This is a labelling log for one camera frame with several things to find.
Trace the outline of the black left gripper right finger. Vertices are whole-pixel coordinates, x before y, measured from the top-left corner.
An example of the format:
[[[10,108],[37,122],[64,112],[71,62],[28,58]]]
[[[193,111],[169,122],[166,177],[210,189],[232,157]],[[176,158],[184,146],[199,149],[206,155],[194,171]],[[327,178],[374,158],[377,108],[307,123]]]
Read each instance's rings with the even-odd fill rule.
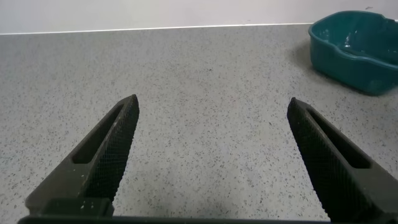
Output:
[[[287,118],[332,222],[396,222],[397,179],[311,105],[292,98]]]

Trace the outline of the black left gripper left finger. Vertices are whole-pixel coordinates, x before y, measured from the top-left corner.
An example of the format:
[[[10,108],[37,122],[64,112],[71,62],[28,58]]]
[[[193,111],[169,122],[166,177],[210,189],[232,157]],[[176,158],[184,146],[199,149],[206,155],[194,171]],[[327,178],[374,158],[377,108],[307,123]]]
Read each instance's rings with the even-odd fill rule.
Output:
[[[114,200],[139,119],[136,95],[117,102],[25,201],[31,215],[53,199]]]

